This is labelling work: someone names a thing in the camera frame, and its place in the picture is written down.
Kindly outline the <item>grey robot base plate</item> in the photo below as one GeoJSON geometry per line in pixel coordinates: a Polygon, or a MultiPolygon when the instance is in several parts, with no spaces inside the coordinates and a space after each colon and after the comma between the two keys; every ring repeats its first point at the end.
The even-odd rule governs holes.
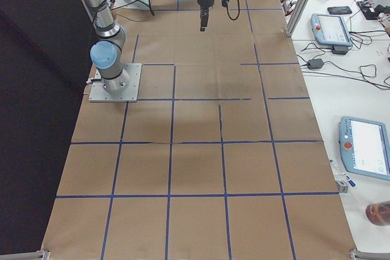
{"type": "Polygon", "coordinates": [[[91,83],[90,102],[137,102],[140,87],[142,64],[123,63],[122,73],[113,80],[103,79],[96,70],[91,83]]]}

